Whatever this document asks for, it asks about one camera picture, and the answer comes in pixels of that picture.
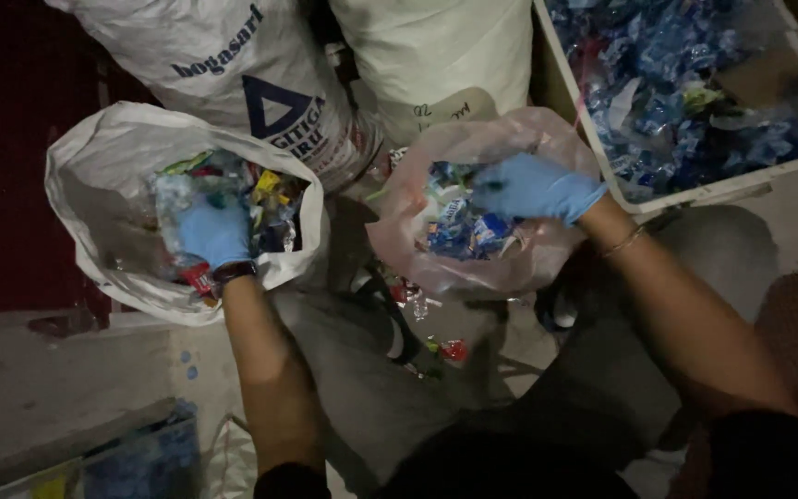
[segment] clear plastic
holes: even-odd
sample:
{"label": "clear plastic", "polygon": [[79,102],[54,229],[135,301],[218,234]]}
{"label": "clear plastic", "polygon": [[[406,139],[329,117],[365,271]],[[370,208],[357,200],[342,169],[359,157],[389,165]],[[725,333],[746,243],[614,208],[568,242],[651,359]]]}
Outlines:
{"label": "clear plastic", "polygon": [[547,108],[519,108],[489,122],[453,122],[425,130],[385,185],[381,220],[366,226],[378,257],[422,289],[459,298],[507,298],[549,284],[583,234],[553,219],[526,220],[518,240],[494,260],[459,261],[415,246],[417,215],[434,161],[493,164],[520,152],[599,177],[599,165],[572,126]]}

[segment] wristwatch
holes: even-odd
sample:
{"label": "wristwatch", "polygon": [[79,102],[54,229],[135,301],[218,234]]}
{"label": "wristwatch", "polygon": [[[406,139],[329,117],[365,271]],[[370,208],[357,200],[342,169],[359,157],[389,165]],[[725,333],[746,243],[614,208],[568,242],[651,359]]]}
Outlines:
{"label": "wristwatch", "polygon": [[221,299],[224,295],[224,288],[227,282],[237,277],[242,277],[243,275],[250,275],[251,277],[257,276],[257,265],[254,263],[254,260],[229,262],[217,267],[215,272],[211,274],[211,280],[215,282],[215,286],[211,289],[215,294],[215,298]]}

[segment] triangle logo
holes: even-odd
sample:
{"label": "triangle logo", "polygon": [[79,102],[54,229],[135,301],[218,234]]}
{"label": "triangle logo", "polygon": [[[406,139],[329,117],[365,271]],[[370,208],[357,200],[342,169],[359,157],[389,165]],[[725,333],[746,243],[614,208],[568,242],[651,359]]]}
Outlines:
{"label": "triangle logo", "polygon": [[[313,101],[313,97],[272,85],[260,78],[246,74],[242,75],[242,88],[245,90],[245,100],[248,104],[251,135],[256,139],[266,139],[284,132],[303,118],[310,102]],[[263,107],[264,99],[281,104],[281,106],[277,106],[277,109],[271,110],[272,115],[277,116],[278,111],[285,108],[287,111],[278,119],[267,120]]]}

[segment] concrete floor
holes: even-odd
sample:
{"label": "concrete floor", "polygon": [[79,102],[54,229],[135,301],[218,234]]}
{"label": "concrete floor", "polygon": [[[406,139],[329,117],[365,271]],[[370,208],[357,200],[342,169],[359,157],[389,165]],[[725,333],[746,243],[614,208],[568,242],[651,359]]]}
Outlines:
{"label": "concrete floor", "polygon": [[[780,245],[782,271],[797,272],[798,172],[772,188],[737,204],[768,221]],[[556,355],[531,306],[508,306],[506,323],[491,310],[462,303],[431,307],[420,323],[410,320],[422,338],[463,337],[473,347],[469,365],[449,370],[442,382],[461,407],[519,396]],[[169,398],[197,404],[203,449],[225,414],[241,414],[223,324],[118,329],[50,343],[20,325],[31,317],[0,314],[0,483],[160,417],[169,410]],[[182,352],[190,353],[189,362],[181,361]],[[190,368],[198,371],[194,379]]]}

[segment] translucent plastic bag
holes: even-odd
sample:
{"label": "translucent plastic bag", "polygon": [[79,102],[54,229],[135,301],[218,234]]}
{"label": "translucent plastic bag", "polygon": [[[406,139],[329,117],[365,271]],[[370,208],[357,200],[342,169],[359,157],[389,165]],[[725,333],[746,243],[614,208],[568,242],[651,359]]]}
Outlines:
{"label": "translucent plastic bag", "polygon": [[381,220],[369,224],[371,246],[398,274],[431,293],[459,298],[506,298],[549,284],[583,234],[558,220],[530,219],[518,240],[495,260],[459,261],[415,247],[425,222],[425,184],[434,161],[493,164],[516,153],[550,158],[599,177],[599,165],[572,126],[547,108],[519,108],[490,122],[456,122],[424,131],[385,185]]}

